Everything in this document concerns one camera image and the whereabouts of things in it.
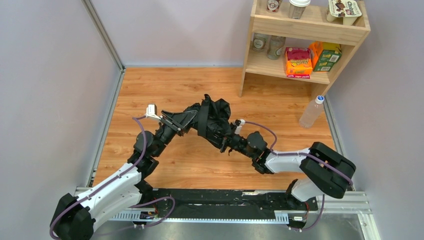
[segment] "wooden floor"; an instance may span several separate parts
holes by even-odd
[[[142,116],[148,103],[160,110],[180,112],[200,103],[205,93],[212,100],[230,103],[231,118],[263,124],[278,135],[274,149],[294,151],[320,141],[334,148],[325,114],[310,129],[298,125],[308,104],[311,83],[247,73],[243,97],[238,97],[241,68],[128,68],[117,99],[94,185],[118,170],[133,152],[140,132],[131,119]],[[146,130],[155,132],[158,123],[143,119]],[[266,130],[246,124],[241,135],[259,131],[268,146],[273,137]],[[262,175],[249,158],[237,152],[220,153],[191,130],[175,136],[156,160],[159,165],[147,181],[154,188],[260,189],[285,190],[302,173],[285,172]]]

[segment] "wooden shelf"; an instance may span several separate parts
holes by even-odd
[[[290,3],[283,2],[279,12],[270,13],[267,12],[267,1],[253,0],[239,96],[243,93],[246,73],[311,82],[312,98],[325,95],[371,31],[364,1],[356,1],[362,16],[358,17],[352,26],[343,25],[341,18],[328,22],[326,6],[309,5],[301,19],[291,19]],[[310,79],[287,77],[282,59],[271,60],[265,52],[255,52],[251,49],[253,33],[341,44],[341,58],[330,72],[313,72]]]
[[[365,8],[363,1],[358,1],[361,9]],[[282,2],[277,13],[267,12],[267,1],[257,0],[254,12],[252,32],[296,39],[356,45],[369,32],[368,21],[357,20],[352,26],[342,24],[342,19],[328,22],[327,7],[309,5],[301,19],[291,19],[289,2]]]
[[[267,57],[266,50],[262,52],[253,51],[252,49],[249,50],[246,64],[246,73],[262,74],[317,84],[330,84],[329,76],[326,72],[312,72],[310,79],[287,77],[284,58],[281,57],[277,60],[271,60]]]

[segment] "food package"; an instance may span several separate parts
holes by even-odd
[[[351,26],[362,16],[358,3],[354,0],[328,0],[327,21],[343,18],[343,25]]]
[[[342,56],[338,43],[316,41],[309,45],[314,72],[328,72]]]
[[[309,79],[312,73],[311,51],[309,48],[286,47],[285,74],[289,78]]]

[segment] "green box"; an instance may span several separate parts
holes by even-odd
[[[337,43],[316,41],[309,48],[314,72],[329,72],[342,57],[340,44]]]

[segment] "cup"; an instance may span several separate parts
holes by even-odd
[[[280,10],[282,0],[268,0],[268,3],[266,4],[266,10],[269,13],[278,13]]]
[[[358,17],[343,17],[343,25],[352,26]]]
[[[302,14],[310,3],[311,0],[290,0],[288,17],[291,19],[301,19]]]
[[[336,16],[333,16],[331,14],[331,12],[330,12],[330,6],[328,6],[328,8],[327,8],[327,17],[326,18],[327,18],[327,21],[329,21],[329,22],[333,22],[334,20],[337,19]]]

